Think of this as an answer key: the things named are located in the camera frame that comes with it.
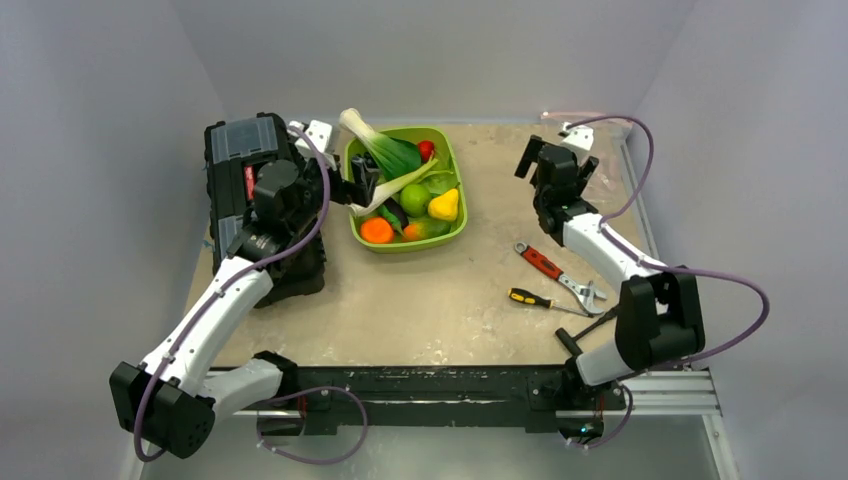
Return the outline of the clear zip top bag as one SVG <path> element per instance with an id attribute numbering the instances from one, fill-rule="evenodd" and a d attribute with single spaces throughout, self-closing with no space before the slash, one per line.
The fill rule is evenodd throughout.
<path id="1" fill-rule="evenodd" d="M 564 122 L 575 123 L 583 118 L 599 116 L 600 112 L 557 112 L 543 111 L 539 118 L 543 123 L 556 124 L 560 132 Z M 583 197 L 603 213 L 614 212 L 628 198 L 622 179 L 623 141 L 631 132 L 633 122 L 624 119 L 607 119 L 586 125 L 594 130 L 594 144 L 588 154 L 577 154 L 579 160 L 594 156 L 600 163 L 584 190 Z"/>

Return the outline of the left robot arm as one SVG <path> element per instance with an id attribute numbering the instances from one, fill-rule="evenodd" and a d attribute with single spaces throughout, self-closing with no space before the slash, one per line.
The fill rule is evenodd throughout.
<path id="1" fill-rule="evenodd" d="M 272 160 L 260 174 L 234 249 L 200 299 L 142 361 L 120 363 L 109 378 L 119 423 L 142 462 L 193 455 L 217 420 L 252 403 L 284 409 L 297 399 L 298 382 L 277 354 L 206 378 L 236 326 L 317 239 L 335 192 L 349 185 L 321 153 Z"/>

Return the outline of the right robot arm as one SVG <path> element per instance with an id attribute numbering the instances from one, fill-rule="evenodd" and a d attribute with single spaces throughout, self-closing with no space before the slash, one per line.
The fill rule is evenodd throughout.
<path id="1" fill-rule="evenodd" d="M 601 385 L 699 353 L 705 332 L 696 279 L 683 267 L 669 268 L 644 255 L 608 229 L 582 193 L 598 161 L 578 160 L 564 145 L 531 136 L 515 175 L 534 188 L 533 208 L 541 229 L 558 245 L 583 258 L 619 289 L 612 308 L 614 336 L 589 352 L 572 340 L 566 348 L 561 392 L 576 407 L 596 399 Z"/>

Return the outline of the orange toy tangerine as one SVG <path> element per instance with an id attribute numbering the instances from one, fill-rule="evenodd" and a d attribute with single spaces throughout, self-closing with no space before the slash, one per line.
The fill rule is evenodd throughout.
<path id="1" fill-rule="evenodd" d="M 393 226 L 379 216 L 364 220 L 359 227 L 359 234 L 365 242 L 371 244 L 390 244 L 395 239 Z"/>

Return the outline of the green toy lime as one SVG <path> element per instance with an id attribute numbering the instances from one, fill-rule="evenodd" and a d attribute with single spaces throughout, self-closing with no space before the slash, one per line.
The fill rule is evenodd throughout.
<path id="1" fill-rule="evenodd" d="M 409 217 L 424 217 L 432 200 L 430 191 L 420 184 L 405 186 L 399 196 L 399 204 Z"/>

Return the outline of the yellow toy pear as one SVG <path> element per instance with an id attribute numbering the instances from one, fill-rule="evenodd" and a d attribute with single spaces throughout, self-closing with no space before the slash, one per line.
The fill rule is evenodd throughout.
<path id="1" fill-rule="evenodd" d="M 450 189 L 429 202 L 427 213 L 433 219 L 453 222 L 458 217 L 459 201 L 459 190 Z"/>

